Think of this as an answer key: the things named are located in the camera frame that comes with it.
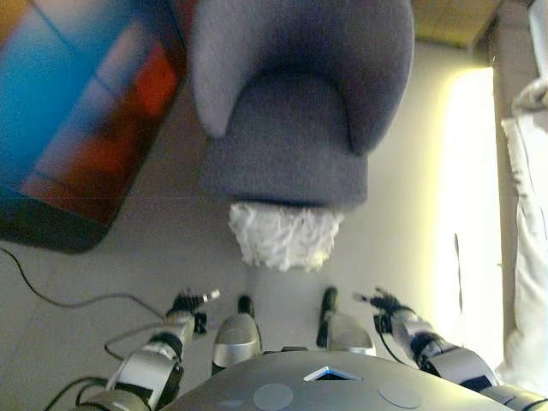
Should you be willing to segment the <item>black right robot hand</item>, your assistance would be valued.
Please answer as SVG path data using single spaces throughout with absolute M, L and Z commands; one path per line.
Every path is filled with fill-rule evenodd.
M 374 307 L 389 316 L 392 316 L 393 313 L 405 308 L 393 294 L 380 287 L 376 287 L 371 295 L 354 292 L 352 297 L 354 300 L 369 304 L 371 307 Z

